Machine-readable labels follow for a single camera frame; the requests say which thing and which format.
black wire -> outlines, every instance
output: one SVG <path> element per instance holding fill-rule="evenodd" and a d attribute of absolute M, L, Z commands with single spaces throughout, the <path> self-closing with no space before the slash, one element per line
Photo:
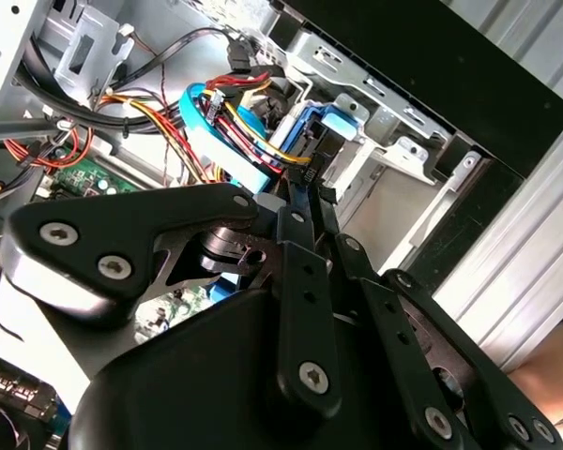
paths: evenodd
<path fill-rule="evenodd" d="M 0 191 L 0 201 L 22 188 L 38 171 L 43 171 L 43 169 L 38 167 L 29 167 L 19 173 L 10 183 L 4 185 Z"/>
<path fill-rule="evenodd" d="M 42 86 L 47 92 L 55 97 L 68 99 L 68 95 L 63 91 L 58 81 L 54 78 L 46 59 L 44 58 L 41 50 L 39 49 L 38 41 L 32 36 L 25 44 L 25 52 L 23 54 L 23 61 L 33 74 L 36 83 Z"/>
<path fill-rule="evenodd" d="M 125 127 L 125 119 L 96 114 L 79 105 L 60 89 L 39 50 L 37 42 L 34 42 L 36 45 L 32 43 L 25 47 L 23 64 L 19 65 L 16 73 L 17 81 L 42 102 L 77 123 L 96 129 L 122 131 Z M 170 109 L 176 109 L 175 106 L 176 104 L 170 105 Z M 139 117 L 128 122 L 130 132 L 158 133 L 156 127 L 145 117 Z"/>
<path fill-rule="evenodd" d="M 23 64 L 19 65 L 17 68 L 16 79 L 21 86 L 38 97 L 53 110 L 85 127 L 116 131 L 122 131 L 127 127 L 131 133 L 151 133 L 156 129 L 154 124 L 145 117 L 134 117 L 130 119 L 112 117 L 110 115 L 92 112 L 75 103 L 73 99 L 67 101 L 56 97 L 39 86 L 32 78 L 27 67 Z"/>
<path fill-rule="evenodd" d="M 187 35 L 180 37 L 173 44 L 171 44 L 166 50 L 159 53 L 152 60 L 144 64 L 142 67 L 130 73 L 130 75 L 125 77 L 123 80 L 112 83 L 111 87 L 116 91 L 122 88 L 123 86 L 135 82 L 136 80 L 142 78 L 146 73 L 152 71 L 153 69 L 167 62 L 172 56 L 174 56 L 180 50 L 184 49 L 188 44 L 192 43 L 197 38 L 200 38 L 202 36 L 215 35 L 215 34 L 224 35 L 230 42 L 233 42 L 233 39 L 225 31 L 220 30 L 219 28 L 211 28 L 211 27 L 197 28 L 187 33 Z"/>

ribbed metal panel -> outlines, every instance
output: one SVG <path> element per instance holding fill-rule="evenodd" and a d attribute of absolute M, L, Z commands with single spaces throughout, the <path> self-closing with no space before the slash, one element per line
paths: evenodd
<path fill-rule="evenodd" d="M 563 0 L 445 3 L 563 97 Z M 505 370 L 561 321 L 563 134 L 436 299 Z"/>

green circuit board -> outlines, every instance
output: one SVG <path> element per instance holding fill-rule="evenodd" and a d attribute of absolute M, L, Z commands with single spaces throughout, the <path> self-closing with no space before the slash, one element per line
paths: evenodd
<path fill-rule="evenodd" d="M 89 159 L 54 174 L 60 187 L 81 197 L 135 192 L 138 189 Z"/>

person's arm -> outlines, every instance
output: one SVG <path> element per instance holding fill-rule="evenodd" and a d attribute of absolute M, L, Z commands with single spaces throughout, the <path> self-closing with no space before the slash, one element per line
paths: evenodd
<path fill-rule="evenodd" d="M 553 423 L 563 419 L 563 325 L 510 378 Z"/>

screw head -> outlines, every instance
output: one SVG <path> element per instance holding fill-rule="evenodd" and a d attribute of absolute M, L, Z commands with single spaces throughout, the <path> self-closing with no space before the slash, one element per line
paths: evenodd
<path fill-rule="evenodd" d="M 246 200 L 244 197 L 242 197 L 241 195 L 236 195 L 234 197 L 234 202 L 236 202 L 237 204 L 239 204 L 240 206 L 248 206 L 248 200 Z"/>
<path fill-rule="evenodd" d="M 553 436 L 551 430 L 548 429 L 548 427 L 546 427 L 540 420 L 534 419 L 534 428 L 549 443 L 555 443 L 555 436 Z"/>
<path fill-rule="evenodd" d="M 346 245 L 349 246 L 351 249 L 353 249 L 354 251 L 359 251 L 360 250 L 360 245 L 358 244 L 358 242 L 353 239 L 352 237 L 347 237 L 346 238 Z"/>
<path fill-rule="evenodd" d="M 51 222 L 39 229 L 40 237 L 49 244 L 59 247 L 72 246 L 79 239 L 79 234 L 70 225 Z"/>
<path fill-rule="evenodd" d="M 445 441 L 452 438 L 452 427 L 447 417 L 433 407 L 425 409 L 425 420 L 430 428 Z"/>
<path fill-rule="evenodd" d="M 98 261 L 98 270 L 110 279 L 126 279 L 131 276 L 131 264 L 124 258 L 115 255 L 105 256 Z"/>
<path fill-rule="evenodd" d="M 300 215 L 299 213 L 292 213 L 292 218 L 296 222 L 304 223 L 304 217 L 302 215 Z"/>
<path fill-rule="evenodd" d="M 315 394 L 322 395 L 329 389 L 329 380 L 326 372 L 313 362 L 302 363 L 298 370 L 302 383 Z"/>
<path fill-rule="evenodd" d="M 529 433 L 527 429 L 525 429 L 524 424 L 522 424 L 517 417 L 509 416 L 509 422 L 520 438 L 524 441 L 529 441 Z"/>
<path fill-rule="evenodd" d="M 410 288 L 411 286 L 413 286 L 411 284 L 411 281 L 403 277 L 401 274 L 397 275 L 396 279 L 398 279 L 398 282 L 401 283 L 405 288 Z"/>

